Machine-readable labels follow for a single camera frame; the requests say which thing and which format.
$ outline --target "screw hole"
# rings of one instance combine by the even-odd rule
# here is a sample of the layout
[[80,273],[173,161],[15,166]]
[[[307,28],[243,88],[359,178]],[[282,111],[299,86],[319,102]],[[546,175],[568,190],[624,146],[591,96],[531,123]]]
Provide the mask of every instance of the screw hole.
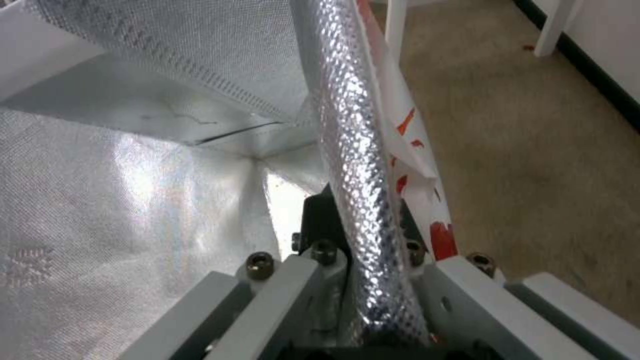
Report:
[[482,255],[475,255],[473,257],[474,261],[480,265],[489,265],[489,259]]
[[444,311],[447,311],[448,313],[453,310],[453,308],[451,307],[451,301],[446,296],[443,296],[442,299],[440,299],[440,306],[442,306],[442,309]]
[[409,250],[418,251],[420,250],[420,244],[416,241],[408,241],[406,243],[406,248]]
[[269,261],[269,259],[267,259],[267,257],[265,255],[262,255],[262,254],[256,255],[256,256],[251,258],[251,264],[257,265],[257,266],[263,266],[268,261]]

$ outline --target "bubble foil wrap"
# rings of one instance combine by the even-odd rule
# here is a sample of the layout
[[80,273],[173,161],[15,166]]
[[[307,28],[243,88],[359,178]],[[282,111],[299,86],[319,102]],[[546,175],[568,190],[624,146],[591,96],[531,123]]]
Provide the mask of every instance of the bubble foil wrap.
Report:
[[291,0],[320,146],[353,253],[355,316],[346,345],[427,345],[422,311],[404,271],[387,183],[382,117],[364,25],[366,2]]

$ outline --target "embossed foil texture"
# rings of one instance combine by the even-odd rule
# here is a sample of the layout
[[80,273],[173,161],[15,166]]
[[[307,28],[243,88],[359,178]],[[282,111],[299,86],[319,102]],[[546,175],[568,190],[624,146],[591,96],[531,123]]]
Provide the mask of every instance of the embossed foil texture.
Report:
[[320,116],[321,153],[354,256],[356,316],[341,331],[350,345],[426,345],[426,324],[404,270],[378,85],[358,7],[354,0],[291,0],[291,6]]
[[0,359],[114,359],[210,271],[284,258],[315,145],[261,160],[0,108]]
[[[256,250],[288,255],[295,207],[329,180],[315,147],[282,153],[313,139],[305,76],[358,260],[349,343],[426,342],[403,275],[355,5],[291,5],[308,28],[294,28],[285,0],[26,1],[111,54],[4,104],[22,111],[0,109],[0,358],[114,358],[207,272],[233,274]],[[330,39],[316,31],[332,26],[340,36],[317,46]],[[316,62],[304,75],[296,35],[303,61]],[[93,84],[85,75],[96,72],[109,79],[105,94],[120,80],[127,93],[112,103],[82,92],[77,102],[33,101]],[[132,98],[140,102],[127,107]],[[149,99],[160,121],[131,127]],[[185,126],[168,130],[174,122]]]

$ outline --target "gray metal bar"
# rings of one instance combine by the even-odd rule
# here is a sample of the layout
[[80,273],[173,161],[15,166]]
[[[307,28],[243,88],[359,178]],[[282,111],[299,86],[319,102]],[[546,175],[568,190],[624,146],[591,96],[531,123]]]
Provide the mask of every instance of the gray metal bar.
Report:
[[323,275],[314,260],[289,256],[205,360],[273,359],[309,329],[307,315]]
[[505,359],[593,359],[460,256],[425,266],[414,287],[436,335],[448,346],[486,344]]
[[640,359],[640,331],[548,273],[507,285],[513,295],[599,359]]
[[147,330],[121,360],[201,359],[251,301],[247,284],[211,272]]

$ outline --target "aluminum foil bag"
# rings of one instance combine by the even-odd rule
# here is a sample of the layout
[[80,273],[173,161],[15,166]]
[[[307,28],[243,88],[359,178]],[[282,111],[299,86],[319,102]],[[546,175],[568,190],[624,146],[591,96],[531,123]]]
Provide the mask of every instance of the aluminum foil bag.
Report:
[[[394,208],[420,211],[428,245],[449,216],[366,3],[24,9],[102,51],[0,103],[0,358],[116,357],[207,272],[289,255],[329,180],[356,259],[345,341],[428,342]],[[332,25],[348,38],[326,47]]]

